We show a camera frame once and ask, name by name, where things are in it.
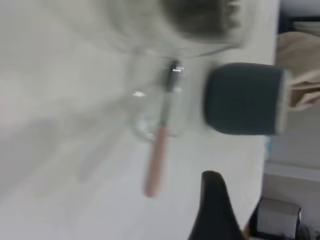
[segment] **white tabletop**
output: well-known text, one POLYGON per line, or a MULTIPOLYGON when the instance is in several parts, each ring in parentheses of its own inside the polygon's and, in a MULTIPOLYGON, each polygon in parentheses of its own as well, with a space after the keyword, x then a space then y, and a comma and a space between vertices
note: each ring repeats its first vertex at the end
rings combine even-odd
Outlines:
MULTIPOLYGON (((146 198, 150 145, 128 129, 112 131, 112 142, 104 132, 104 106, 124 92, 130 57, 84 41, 37 2, 0 5, 0 239, 185 240, 208 170, 222 174, 246 225, 260 198, 265 137, 170 139, 162 191, 146 198), (92 153, 101 143, 112 147, 92 153)), ((211 62, 274 62, 279 1, 259 0, 256 10, 245 49, 184 62, 190 77, 211 62)))

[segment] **wooden spoon handle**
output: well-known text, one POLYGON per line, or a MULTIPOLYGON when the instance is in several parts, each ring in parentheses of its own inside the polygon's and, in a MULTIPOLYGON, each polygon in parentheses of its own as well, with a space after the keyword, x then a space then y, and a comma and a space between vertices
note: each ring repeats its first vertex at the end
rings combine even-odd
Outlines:
POLYGON ((153 198, 157 195, 163 170, 163 161, 166 148, 167 126, 160 126, 156 135, 151 158, 147 170, 144 193, 153 198))

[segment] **metal object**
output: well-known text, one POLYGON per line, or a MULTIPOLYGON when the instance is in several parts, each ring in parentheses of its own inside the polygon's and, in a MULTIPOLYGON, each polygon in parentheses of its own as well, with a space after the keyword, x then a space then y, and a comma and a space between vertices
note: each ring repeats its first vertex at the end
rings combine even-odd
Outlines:
POLYGON ((155 197, 159 191, 166 150, 166 139, 168 135, 167 123, 170 115, 172 92, 174 91, 175 85, 179 79, 179 74, 182 71, 183 67, 179 65, 177 60, 174 60, 170 65, 168 75, 163 83, 165 95, 161 110, 160 123, 155 136, 144 188, 145 195, 150 198, 155 197))

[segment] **dark gray cup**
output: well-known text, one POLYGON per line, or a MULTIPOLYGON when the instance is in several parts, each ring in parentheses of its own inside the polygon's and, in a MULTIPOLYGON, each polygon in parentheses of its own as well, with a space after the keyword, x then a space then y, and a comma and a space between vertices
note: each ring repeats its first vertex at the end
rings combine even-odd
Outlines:
POLYGON ((213 70, 204 89, 205 122, 230 135, 276 135, 285 125, 289 74, 272 65, 230 63, 213 70))

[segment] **spoon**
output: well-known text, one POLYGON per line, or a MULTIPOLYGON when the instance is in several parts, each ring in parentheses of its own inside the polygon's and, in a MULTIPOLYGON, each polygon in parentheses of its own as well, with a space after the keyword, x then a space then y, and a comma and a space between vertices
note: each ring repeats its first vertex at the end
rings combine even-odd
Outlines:
POLYGON ((149 198, 155 197, 160 188, 166 140, 168 135, 168 120, 172 102, 172 94, 179 79, 179 74, 183 70, 184 68, 180 66, 179 62, 177 60, 173 60, 169 67, 168 75, 163 83, 165 93, 160 115, 160 122, 157 134, 155 136, 144 187, 144 193, 149 198))

